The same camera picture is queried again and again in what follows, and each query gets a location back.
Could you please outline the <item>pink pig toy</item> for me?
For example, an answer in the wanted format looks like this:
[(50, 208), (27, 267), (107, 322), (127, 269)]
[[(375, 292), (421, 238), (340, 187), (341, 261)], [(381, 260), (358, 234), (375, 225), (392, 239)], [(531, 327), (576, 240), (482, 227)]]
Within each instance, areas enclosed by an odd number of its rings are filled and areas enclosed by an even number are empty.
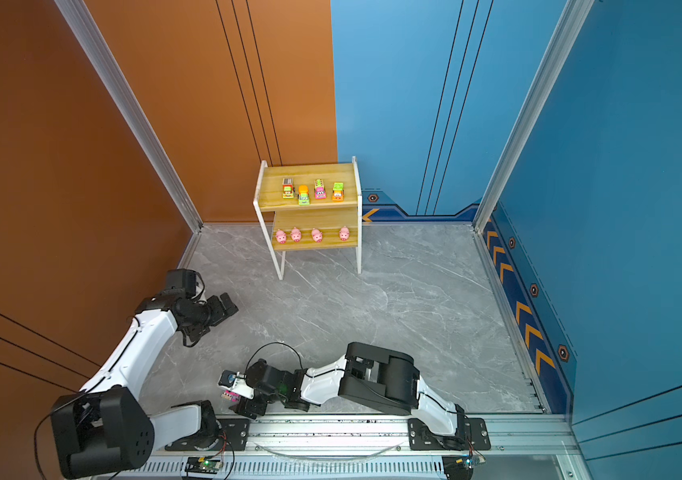
[(294, 227), (291, 230), (291, 239), (296, 243), (298, 243), (302, 240), (302, 232), (299, 228)]
[(350, 229), (348, 227), (344, 226), (339, 230), (339, 239), (342, 242), (347, 242), (350, 239), (350, 237), (351, 237), (351, 232), (350, 232)]
[(275, 239), (279, 244), (285, 244), (287, 242), (286, 232), (281, 229), (278, 229), (275, 233)]
[(311, 236), (314, 242), (321, 243), (324, 239), (323, 232), (320, 229), (314, 228), (311, 232)]

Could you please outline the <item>yellow multicolour toy car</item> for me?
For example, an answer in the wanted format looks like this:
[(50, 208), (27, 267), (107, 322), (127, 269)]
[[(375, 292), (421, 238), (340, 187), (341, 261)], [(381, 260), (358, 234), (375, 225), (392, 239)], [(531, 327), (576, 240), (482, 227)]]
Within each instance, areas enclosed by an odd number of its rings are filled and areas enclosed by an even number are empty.
[(295, 187), (293, 179), (285, 177), (282, 179), (282, 198), (293, 199), (295, 197)]

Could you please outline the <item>orange green toy car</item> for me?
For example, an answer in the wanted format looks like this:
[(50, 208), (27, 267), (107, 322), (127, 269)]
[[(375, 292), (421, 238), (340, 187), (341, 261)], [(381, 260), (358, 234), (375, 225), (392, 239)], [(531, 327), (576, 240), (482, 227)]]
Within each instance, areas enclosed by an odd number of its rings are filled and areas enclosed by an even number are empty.
[(308, 206), (311, 204), (309, 188), (307, 185), (300, 185), (298, 189), (298, 204), (300, 206)]

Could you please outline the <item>pink purple toy car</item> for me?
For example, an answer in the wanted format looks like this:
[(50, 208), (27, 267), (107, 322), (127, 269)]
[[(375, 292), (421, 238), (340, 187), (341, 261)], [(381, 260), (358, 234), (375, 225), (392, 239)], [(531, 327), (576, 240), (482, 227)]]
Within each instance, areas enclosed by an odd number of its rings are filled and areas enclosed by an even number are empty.
[(325, 188), (324, 181), (322, 179), (317, 179), (314, 184), (314, 198), (316, 200), (324, 200), (327, 198), (327, 191)]

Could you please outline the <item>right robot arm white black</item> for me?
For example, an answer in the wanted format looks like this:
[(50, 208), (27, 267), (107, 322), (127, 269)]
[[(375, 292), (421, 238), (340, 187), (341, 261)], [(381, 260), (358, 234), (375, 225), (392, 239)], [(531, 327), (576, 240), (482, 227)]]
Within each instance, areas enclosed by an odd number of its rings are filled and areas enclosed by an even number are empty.
[(377, 412), (416, 418), (444, 450), (471, 451), (466, 411), (431, 388), (412, 356), (361, 342), (325, 366), (281, 370), (251, 358), (243, 372), (225, 370), (218, 382), (234, 398), (231, 410), (256, 419), (269, 405), (307, 412), (342, 398)]

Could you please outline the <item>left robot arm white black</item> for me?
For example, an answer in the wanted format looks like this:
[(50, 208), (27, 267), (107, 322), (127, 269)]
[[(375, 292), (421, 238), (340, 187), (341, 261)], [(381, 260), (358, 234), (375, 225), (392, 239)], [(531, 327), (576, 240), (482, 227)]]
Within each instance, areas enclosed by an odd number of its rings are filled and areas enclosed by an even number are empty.
[(219, 443), (222, 428), (210, 401), (187, 402), (155, 415), (139, 403), (154, 362), (175, 334), (181, 334), (185, 347), (194, 347), (237, 313), (228, 294), (204, 293), (198, 272), (169, 271), (163, 290), (140, 303), (105, 364), (77, 393), (57, 399), (46, 418), (64, 478), (135, 470), (176, 441), (202, 450)]

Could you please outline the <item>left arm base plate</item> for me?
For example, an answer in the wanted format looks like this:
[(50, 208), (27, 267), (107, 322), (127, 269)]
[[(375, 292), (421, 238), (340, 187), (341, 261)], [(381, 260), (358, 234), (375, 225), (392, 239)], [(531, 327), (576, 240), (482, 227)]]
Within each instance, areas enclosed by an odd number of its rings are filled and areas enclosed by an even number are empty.
[(247, 418), (218, 419), (217, 437), (190, 436), (176, 440), (165, 446), (166, 451), (213, 451), (217, 452), (227, 445), (227, 450), (245, 451), (248, 443), (251, 420)]

